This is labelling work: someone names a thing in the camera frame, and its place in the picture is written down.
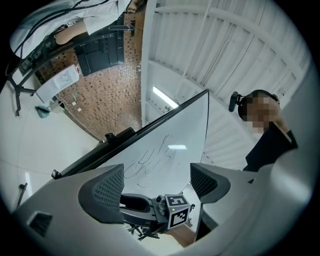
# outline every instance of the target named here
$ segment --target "corrugated white panel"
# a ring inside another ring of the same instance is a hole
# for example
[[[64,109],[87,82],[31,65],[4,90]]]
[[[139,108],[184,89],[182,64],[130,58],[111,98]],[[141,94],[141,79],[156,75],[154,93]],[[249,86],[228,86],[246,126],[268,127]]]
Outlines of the corrugated white panel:
[[[180,104],[209,89],[202,160],[243,169],[260,135],[237,109],[228,112],[230,96],[263,89],[276,94],[281,107],[288,103],[311,60],[296,27],[271,0],[149,0],[146,17],[142,118],[148,123],[169,109],[153,86]]]

